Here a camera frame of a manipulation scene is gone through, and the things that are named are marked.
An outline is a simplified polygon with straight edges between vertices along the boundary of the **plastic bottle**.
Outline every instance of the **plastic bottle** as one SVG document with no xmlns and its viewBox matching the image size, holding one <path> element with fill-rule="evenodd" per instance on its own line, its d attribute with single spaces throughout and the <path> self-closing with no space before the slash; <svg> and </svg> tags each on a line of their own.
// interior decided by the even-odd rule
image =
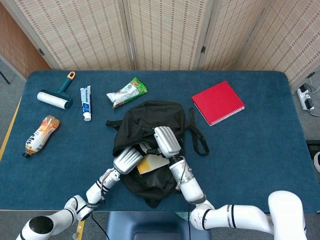
<svg viewBox="0 0 320 240">
<path fill-rule="evenodd" d="M 32 154 L 39 152 L 46 144 L 50 135 L 58 128 L 60 121 L 54 116 L 46 116 L 40 127 L 32 134 L 25 143 L 25 152 L 22 154 L 29 158 Z"/>
</svg>

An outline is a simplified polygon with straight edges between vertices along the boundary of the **blue tablecloth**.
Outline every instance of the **blue tablecloth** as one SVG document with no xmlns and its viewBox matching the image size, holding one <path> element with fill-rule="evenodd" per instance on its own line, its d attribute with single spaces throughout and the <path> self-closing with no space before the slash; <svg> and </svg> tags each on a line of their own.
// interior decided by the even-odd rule
<svg viewBox="0 0 320 240">
<path fill-rule="evenodd" d="M 200 156 L 185 135 L 185 156 L 209 201 L 255 205 L 269 212 L 268 195 L 277 190 L 297 194 L 305 212 L 320 209 L 320 188 L 290 93 L 288 79 L 276 71 L 77 71 L 66 93 L 73 106 L 63 110 L 37 100 L 41 89 L 58 89 L 68 71 L 37 71 L 25 85 L 19 111 L 0 162 L 0 209 L 59 210 L 81 195 L 113 166 L 116 131 L 106 120 L 120 120 L 146 100 L 181 103 L 188 115 L 191 96 L 226 80 L 245 110 L 209 126 L 198 110 L 197 127 L 210 153 Z M 115 92 L 133 77 L 149 93 L 112 109 L 105 93 Z M 92 87 L 92 121 L 82 115 L 80 88 Z M 46 146 L 24 158 L 25 142 L 43 118 L 53 115 L 60 126 Z M 186 211 L 181 194 L 163 199 L 156 211 Z M 106 195 L 103 211 L 154 211 L 118 182 Z"/>
</svg>

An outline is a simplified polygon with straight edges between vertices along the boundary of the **lint roller handle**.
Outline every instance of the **lint roller handle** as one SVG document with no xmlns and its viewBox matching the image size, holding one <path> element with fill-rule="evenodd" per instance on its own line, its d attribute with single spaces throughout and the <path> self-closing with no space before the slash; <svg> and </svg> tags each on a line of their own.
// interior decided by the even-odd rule
<svg viewBox="0 0 320 240">
<path fill-rule="evenodd" d="M 59 94 L 65 92 L 65 90 L 69 87 L 69 85 L 71 84 L 71 82 L 75 78 L 75 76 L 76 76 L 76 73 L 74 71 L 69 72 L 68 76 L 66 76 L 66 80 L 65 80 L 64 84 L 59 89 L 59 92 L 58 92 Z"/>
</svg>

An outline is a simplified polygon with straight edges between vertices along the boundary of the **spiral binding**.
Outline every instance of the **spiral binding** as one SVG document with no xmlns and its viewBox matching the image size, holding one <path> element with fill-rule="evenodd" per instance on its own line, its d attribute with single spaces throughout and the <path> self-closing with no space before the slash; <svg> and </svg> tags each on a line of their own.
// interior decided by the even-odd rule
<svg viewBox="0 0 320 240">
<path fill-rule="evenodd" d="M 212 125 L 215 125 L 215 124 L 217 124 L 217 123 L 219 123 L 219 122 L 221 122 L 222 120 L 227 119 L 228 117 L 232 116 L 233 114 L 236 114 L 236 113 L 240 112 L 240 111 L 243 110 L 243 109 L 245 109 L 244 106 L 239 107 L 238 109 L 236 109 L 236 110 L 228 113 L 227 115 L 225 115 L 225 116 L 223 116 L 223 117 L 220 117 L 218 120 L 213 121 L 213 122 L 211 123 L 211 126 L 212 126 Z"/>
</svg>

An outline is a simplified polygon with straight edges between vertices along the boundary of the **bottle cap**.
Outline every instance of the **bottle cap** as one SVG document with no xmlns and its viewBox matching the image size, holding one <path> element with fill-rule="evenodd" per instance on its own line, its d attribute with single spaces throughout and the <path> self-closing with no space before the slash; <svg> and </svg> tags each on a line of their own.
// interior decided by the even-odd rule
<svg viewBox="0 0 320 240">
<path fill-rule="evenodd" d="M 24 153 L 22 153 L 22 156 L 28 159 L 31 155 L 27 151 L 25 151 Z"/>
<path fill-rule="evenodd" d="M 83 113 L 84 116 L 84 120 L 87 121 L 91 121 L 91 113 L 90 112 L 84 112 Z"/>
</svg>

